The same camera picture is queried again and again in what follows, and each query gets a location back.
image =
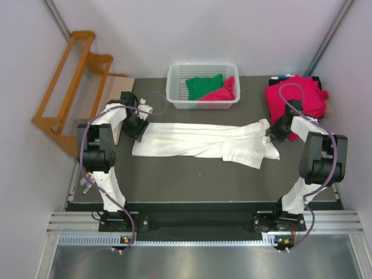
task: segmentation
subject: metal floor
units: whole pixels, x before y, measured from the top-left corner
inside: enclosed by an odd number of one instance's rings
[[[153,122],[205,123],[243,126],[269,116],[264,88],[269,77],[240,77],[241,99],[228,110],[182,110],[169,104]],[[165,92],[166,78],[139,78],[133,93],[138,98],[149,92]],[[154,111],[162,110],[163,100],[149,96]],[[134,141],[121,135],[117,146],[115,173],[128,202],[262,202],[277,201],[298,179],[303,143],[276,144],[281,160],[264,159],[261,169],[242,164],[186,156],[168,158],[134,157]],[[74,203],[101,203],[97,190],[83,195],[77,186]],[[316,201],[335,201],[332,188],[319,193]]]
[[[99,251],[61,271],[94,249],[59,246],[50,279],[361,278],[347,235],[312,235],[290,254],[271,247],[132,247],[122,256]]]

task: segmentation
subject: white wall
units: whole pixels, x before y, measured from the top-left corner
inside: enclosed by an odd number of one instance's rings
[[[93,30],[112,70],[165,77],[174,62],[230,61],[240,75],[303,73],[344,0],[54,0]]]
[[[0,277],[33,277],[73,160],[31,123],[66,47],[39,0],[0,1]]]
[[[372,247],[372,1],[355,1],[315,75],[330,93],[333,112],[324,119],[349,138],[342,192],[356,209]]]

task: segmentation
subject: red cloth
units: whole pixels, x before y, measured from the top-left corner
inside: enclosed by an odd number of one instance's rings
[[[321,118],[326,112],[326,100],[328,92],[320,90],[318,82],[313,81],[311,77],[300,77],[296,75],[279,84],[268,86],[265,88],[266,102],[271,115],[271,124],[274,124],[285,112],[285,103],[279,95],[279,88],[283,84],[295,83],[302,87],[305,92],[305,100],[302,104],[303,113],[313,118]],[[282,89],[282,94],[286,100],[301,100],[302,93],[295,86],[287,86]],[[291,141],[297,139],[297,135],[291,133],[288,137]]]
[[[215,92],[211,92],[198,101],[232,101],[235,100],[234,91],[235,77],[231,76],[224,82],[224,88],[220,88]]]

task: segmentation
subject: laundry basket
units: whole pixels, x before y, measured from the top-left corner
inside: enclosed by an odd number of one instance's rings
[[[186,80],[194,77],[215,77],[222,74],[224,80],[234,76],[235,100],[189,101]],[[240,99],[239,73],[232,63],[176,63],[170,66],[167,78],[167,100],[177,109],[228,109]]]

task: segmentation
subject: white towel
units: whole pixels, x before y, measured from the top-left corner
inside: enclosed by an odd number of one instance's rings
[[[222,158],[259,169],[263,158],[279,160],[279,152],[265,136],[270,127],[261,119],[243,127],[210,124],[150,123],[133,156],[194,156]]]

